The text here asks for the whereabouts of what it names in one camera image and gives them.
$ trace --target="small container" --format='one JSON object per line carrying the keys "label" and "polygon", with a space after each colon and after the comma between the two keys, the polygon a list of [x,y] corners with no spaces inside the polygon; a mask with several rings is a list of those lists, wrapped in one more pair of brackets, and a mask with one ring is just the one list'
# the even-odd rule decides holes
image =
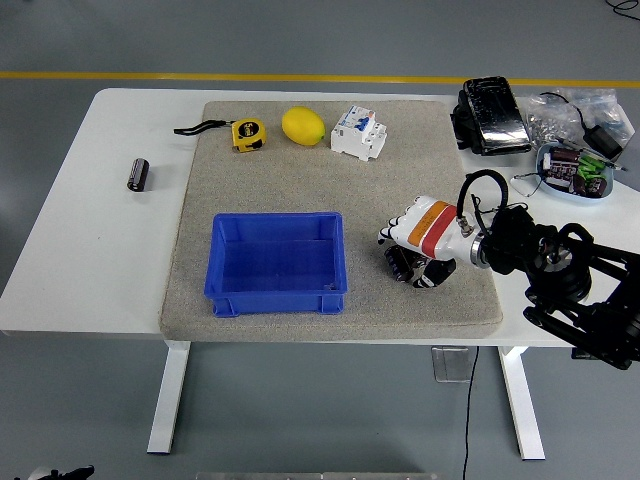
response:
{"label": "small container", "polygon": [[204,294],[217,317],[344,308],[342,216],[220,213],[213,219]]}
{"label": "small container", "polygon": [[549,153],[549,151],[554,147],[566,148],[564,145],[562,145],[559,142],[551,142],[551,143],[544,144],[542,147],[540,147],[540,150],[538,150],[538,156],[536,159],[536,170],[538,172],[538,180],[542,178],[542,183],[540,184],[540,190],[544,190],[549,195],[552,195],[557,198],[563,198],[565,200],[569,200],[576,203],[587,204],[587,205],[598,203],[611,193],[611,191],[613,190],[613,170],[609,167],[605,167],[604,170],[602,171],[602,174],[605,176],[605,180],[607,181],[607,186],[604,192],[602,193],[602,197],[600,198],[584,197],[582,195],[565,192],[563,190],[555,188],[553,185],[548,184],[543,177],[542,162],[544,161],[544,155],[546,153]]}

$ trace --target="orange stripe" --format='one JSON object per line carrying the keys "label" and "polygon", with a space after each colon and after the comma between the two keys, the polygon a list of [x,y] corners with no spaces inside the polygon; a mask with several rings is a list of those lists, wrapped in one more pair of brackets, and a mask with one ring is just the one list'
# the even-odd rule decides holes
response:
{"label": "orange stripe", "polygon": [[422,252],[430,258],[436,258],[436,245],[442,234],[447,229],[456,216],[456,209],[453,205],[447,205],[447,208],[438,217],[433,226],[429,229],[429,233],[422,241]]}
{"label": "orange stripe", "polygon": [[448,203],[440,200],[434,203],[418,221],[416,226],[413,227],[413,230],[411,230],[409,238],[407,239],[408,242],[414,247],[419,247],[424,234],[427,233],[431,224],[436,221],[438,215],[440,215],[448,205]]}

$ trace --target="black cable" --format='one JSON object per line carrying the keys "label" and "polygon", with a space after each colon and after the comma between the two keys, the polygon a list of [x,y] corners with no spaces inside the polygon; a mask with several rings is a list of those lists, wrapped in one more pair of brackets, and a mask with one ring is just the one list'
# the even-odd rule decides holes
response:
{"label": "black cable", "polygon": [[569,100],[567,100],[565,97],[563,97],[562,95],[560,95],[559,93],[554,93],[554,92],[542,92],[540,95],[553,95],[554,97],[558,97],[561,98],[565,101],[565,103],[568,103],[569,105],[571,105],[573,108],[575,108],[578,111],[578,115],[580,115],[580,125],[582,126],[582,129],[584,130],[584,133],[587,133],[587,130],[589,130],[587,128],[587,124],[584,123],[584,117],[582,116],[582,111],[580,111],[580,109],[578,107],[576,107],[573,103],[571,103]]}
{"label": "black cable", "polygon": [[226,120],[205,120],[204,122],[190,128],[174,128],[173,133],[176,135],[198,135],[199,133],[209,130],[210,128],[229,127],[233,122]]}
{"label": "black cable", "polygon": [[469,416],[471,414],[471,387],[473,387],[473,377],[476,374],[476,365],[478,364],[478,355],[480,347],[476,347],[476,358],[473,361],[471,369],[471,378],[469,379],[469,393],[467,394],[467,421],[464,431],[464,468],[462,469],[462,480],[467,479],[467,463],[469,462]]}
{"label": "black cable", "polygon": [[605,2],[607,2],[607,5],[613,8],[613,13],[620,15],[621,17],[627,17],[631,20],[637,20],[640,22],[639,17],[634,17],[633,15],[622,13],[636,8],[640,3],[640,0],[623,0],[622,2],[618,3],[611,3],[609,0],[605,0]]}
{"label": "black cable", "polygon": [[[464,183],[462,184],[462,187],[460,188],[460,194],[458,195],[458,203],[456,204],[456,217],[458,218],[458,220],[462,219],[463,217],[462,213],[464,209],[464,199],[467,196],[467,190],[469,190],[469,187],[473,182],[475,182],[478,178],[481,178],[481,177],[491,177],[496,181],[496,183],[500,187],[500,193],[501,193],[500,206],[498,208],[502,210],[507,207],[507,203],[509,202],[509,186],[507,185],[507,181],[504,179],[504,177],[500,175],[498,172],[496,172],[495,170],[489,170],[489,169],[478,170],[477,172],[473,172],[467,175],[467,178],[465,179]],[[473,206],[474,206],[475,217],[476,217],[476,220],[478,221],[478,226],[480,227],[480,230],[482,230],[482,233],[484,233],[485,235],[488,235],[487,227],[485,226],[484,221],[482,220],[482,216],[480,215],[480,211],[478,209],[478,204],[476,204],[476,200],[474,199]]]}

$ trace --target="robotic arm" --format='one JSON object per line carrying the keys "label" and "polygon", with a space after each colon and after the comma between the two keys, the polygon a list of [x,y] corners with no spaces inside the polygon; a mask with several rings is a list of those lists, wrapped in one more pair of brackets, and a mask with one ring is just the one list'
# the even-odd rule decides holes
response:
{"label": "robotic arm", "polygon": [[[484,176],[494,179],[502,194],[489,228],[474,195],[477,225],[463,211],[469,186]],[[559,231],[535,224],[524,205],[508,205],[507,183],[493,170],[469,175],[456,207],[416,198],[380,230],[378,243],[387,239],[396,243],[385,257],[398,281],[435,287],[453,273],[456,259],[502,275],[519,270],[530,284],[525,295],[533,306],[523,314],[531,323],[616,368],[626,370],[640,360],[640,255],[597,245],[576,223]],[[580,301],[592,287],[591,268],[619,283],[606,301],[585,305]],[[566,321],[552,316],[555,312]]]}

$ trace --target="cable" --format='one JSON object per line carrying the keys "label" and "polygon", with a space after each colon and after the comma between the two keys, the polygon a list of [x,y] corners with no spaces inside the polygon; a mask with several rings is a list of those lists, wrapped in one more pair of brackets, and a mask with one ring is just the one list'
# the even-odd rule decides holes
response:
{"label": "cable", "polygon": [[467,462],[469,461],[469,416],[471,414],[471,387],[473,386],[473,377],[476,374],[476,365],[478,364],[479,354],[480,347],[476,347],[476,358],[473,361],[471,378],[469,379],[469,393],[467,394],[467,421],[464,431],[464,468],[462,469],[462,480],[467,480]]}
{"label": "cable", "polygon": [[636,8],[640,3],[640,0],[623,0],[622,2],[618,3],[611,3],[609,0],[605,0],[605,2],[607,2],[607,5],[613,8],[613,13],[620,15],[621,17],[627,17],[631,20],[637,20],[640,22],[639,17],[634,17],[633,15],[623,13]]}
{"label": "cable", "polygon": [[[469,190],[469,187],[473,182],[475,182],[478,178],[481,178],[481,177],[491,177],[496,181],[496,183],[500,187],[500,193],[501,193],[500,206],[498,208],[502,210],[507,207],[507,203],[509,202],[509,186],[507,185],[507,181],[504,179],[504,177],[500,175],[498,172],[496,172],[495,170],[489,170],[489,169],[478,170],[477,172],[470,173],[469,175],[467,175],[467,178],[465,179],[464,183],[462,184],[462,187],[460,188],[460,194],[458,195],[458,203],[456,204],[456,218],[459,221],[464,217],[462,213],[464,209],[464,200],[467,196],[467,190]],[[476,217],[476,220],[478,221],[478,226],[480,227],[480,230],[482,230],[482,233],[484,233],[485,235],[488,235],[489,232],[487,231],[487,227],[485,226],[484,221],[480,216],[480,211],[478,210],[478,204],[476,203],[475,199],[473,200],[473,206],[474,206],[475,217]]]}
{"label": "cable", "polygon": [[582,126],[582,129],[584,130],[585,133],[587,133],[587,130],[589,130],[587,128],[587,124],[584,123],[584,117],[582,116],[582,112],[580,111],[580,109],[578,107],[576,107],[573,103],[571,103],[569,100],[567,100],[565,97],[563,97],[562,95],[560,95],[559,93],[554,93],[554,92],[542,92],[540,95],[553,95],[554,97],[558,97],[561,98],[565,101],[565,103],[568,103],[569,105],[571,105],[573,108],[575,108],[578,111],[578,115],[580,115],[580,125]]}

